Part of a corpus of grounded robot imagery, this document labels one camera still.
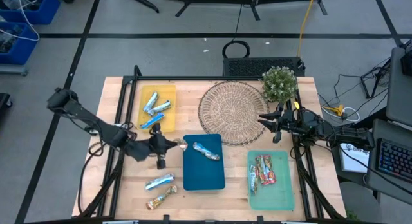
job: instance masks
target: wooden tabletop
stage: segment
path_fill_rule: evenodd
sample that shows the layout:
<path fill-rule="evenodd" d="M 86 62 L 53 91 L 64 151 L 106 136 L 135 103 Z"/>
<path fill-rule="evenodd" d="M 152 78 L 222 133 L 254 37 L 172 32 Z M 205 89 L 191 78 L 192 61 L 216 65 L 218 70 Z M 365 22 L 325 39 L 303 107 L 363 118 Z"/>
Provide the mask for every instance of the wooden tabletop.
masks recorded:
<path fill-rule="evenodd" d="M 104 83 L 97 116 L 112 124 L 115 119 L 118 98 L 121 88 L 121 77 L 108 77 Z M 203 94 L 217 81 L 138 81 L 133 114 L 131 121 L 136 124 L 140 93 L 145 85 L 174 84 L 176 85 L 176 131 L 164 133 L 165 137 L 173 140 L 184 135 L 203 134 L 198 118 L 198 106 Z M 247 84 L 261 91 L 261 83 L 248 81 Z M 322 114 L 317 98 L 314 79 L 311 77 L 298 78 L 299 92 L 302 105 L 318 114 Z M 274 111 L 277 104 L 270 104 L 270 112 Z M 124 105 L 122 118 L 126 115 L 127 102 Z M 148 133 L 135 129 L 138 140 L 149 138 Z M 256 220 L 256 216 L 263 215 L 265 221 L 303 221 L 303 203 L 300 193 L 298 173 L 295 160 L 289 158 L 290 176 L 295 200 L 293 211 L 252 210 L 248 204 L 247 184 L 247 153 L 249 150 L 284 150 L 289 153 L 292 147 L 290 134 L 284 132 L 278 144 L 272 143 L 273 134 L 265 131 L 255 142 L 243 147 L 223 146 L 225 164 L 226 187 L 220 191 L 185 191 L 183 189 L 183 153 L 179 148 L 167 152 L 164 170 L 156 169 L 156 158 L 148 158 L 144 162 L 136 162 L 130 157 L 125 158 L 122 181 L 118 197 L 116 219 L 163 219 L 164 214 L 169 214 L 171 220 L 205 220 L 215 219 L 220 221 L 246 221 Z M 98 139 L 91 138 L 91 144 Z M 84 173 L 82 190 L 82 208 L 95 197 L 100 189 L 104 169 L 106 166 L 108 148 L 102 157 L 94 157 Z M 332 154 L 322 147 L 312 147 L 317 182 L 320 190 L 336 210 L 345 215 L 341 191 L 333 164 Z M 166 186 L 161 186 L 152 191 L 145 191 L 145 182 L 153 180 L 166 173 L 174 173 L 174 184 L 179 192 L 168 197 L 161 206 L 155 210 L 147 210 L 146 202 L 163 193 Z M 316 217 L 313 194 L 308 189 L 311 213 Z M 105 214 L 108 214 L 109 201 L 112 192 L 108 192 Z M 73 215 L 78 214 L 77 206 Z"/>

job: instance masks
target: gray floor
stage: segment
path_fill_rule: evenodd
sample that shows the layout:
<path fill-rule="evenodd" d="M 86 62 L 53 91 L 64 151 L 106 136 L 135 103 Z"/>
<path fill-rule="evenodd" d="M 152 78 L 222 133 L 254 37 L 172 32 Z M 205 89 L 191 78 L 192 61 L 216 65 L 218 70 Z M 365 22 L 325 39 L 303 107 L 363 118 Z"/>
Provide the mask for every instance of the gray floor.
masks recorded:
<path fill-rule="evenodd" d="M 150 1 L 160 14 L 132 0 L 101 0 L 90 33 L 233 33 L 236 28 L 239 5 L 193 4 L 175 18 L 181 2 Z M 411 0 L 382 1 L 397 32 L 411 34 L 412 17 L 407 10 Z M 61 4 L 52 24 L 36 29 L 40 33 L 82 33 L 92 5 L 93 0 Z M 324 5 L 329 15 L 323 16 L 314 4 L 306 33 L 390 34 L 375 0 L 324 0 Z M 308 2 L 259 5 L 261 21 L 243 8 L 239 33 L 299 33 L 307 6 Z M 298 45 L 297 39 L 243 40 L 250 44 L 251 57 L 294 56 Z M 104 78 L 130 75 L 135 64 L 144 75 L 221 75 L 221 49 L 229 41 L 88 39 L 71 89 L 79 93 L 84 106 L 96 112 Z M 63 86 L 78 45 L 79 39 L 41 39 L 28 61 L 26 77 L 0 75 L 0 91 L 10 93 L 14 100 L 0 130 L 0 223 L 15 220 L 53 116 L 46 100 L 54 88 Z M 302 58 L 318 92 L 331 99 L 339 73 L 362 75 L 389 57 L 394 46 L 392 39 L 305 39 Z M 240 57 L 243 51 L 232 46 L 228 55 Z M 342 78 L 337 91 L 342 93 L 357 83 L 356 78 Z M 383 96 L 366 104 L 359 112 L 361 117 L 368 116 Z M 365 101 L 359 86 L 341 97 L 341 104 L 355 109 Z M 67 120 L 59 122 L 26 222 L 70 217 L 88 140 Z M 387 196 L 382 196 L 380 206 L 384 222 L 410 223 L 412 206 Z"/>

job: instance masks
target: teal tray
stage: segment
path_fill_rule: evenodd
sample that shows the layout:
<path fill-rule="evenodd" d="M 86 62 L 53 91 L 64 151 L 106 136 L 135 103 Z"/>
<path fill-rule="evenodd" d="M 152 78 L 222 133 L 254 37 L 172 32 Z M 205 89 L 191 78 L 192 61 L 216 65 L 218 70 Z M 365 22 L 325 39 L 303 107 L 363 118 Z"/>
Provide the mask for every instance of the teal tray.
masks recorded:
<path fill-rule="evenodd" d="M 262 154 L 272 157 L 272 170 L 275 172 L 276 182 L 270 185 L 257 184 L 257 193 L 250 190 L 250 165 L 256 166 L 255 158 Z M 249 151 L 248 161 L 248 184 L 249 204 L 255 210 L 293 210 L 295 207 L 288 153 L 286 151 Z"/>

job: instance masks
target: wicker placemat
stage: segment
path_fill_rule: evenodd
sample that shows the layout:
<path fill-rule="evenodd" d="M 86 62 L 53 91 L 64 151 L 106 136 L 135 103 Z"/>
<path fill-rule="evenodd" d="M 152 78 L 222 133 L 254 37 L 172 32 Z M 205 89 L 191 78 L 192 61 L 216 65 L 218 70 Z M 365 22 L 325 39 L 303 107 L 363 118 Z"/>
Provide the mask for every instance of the wicker placemat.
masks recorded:
<path fill-rule="evenodd" d="M 243 82 L 221 82 L 201 98 L 198 115 L 206 133 L 218 133 L 222 142 L 245 145 L 258 139 L 265 127 L 259 114 L 268 113 L 261 93 Z"/>

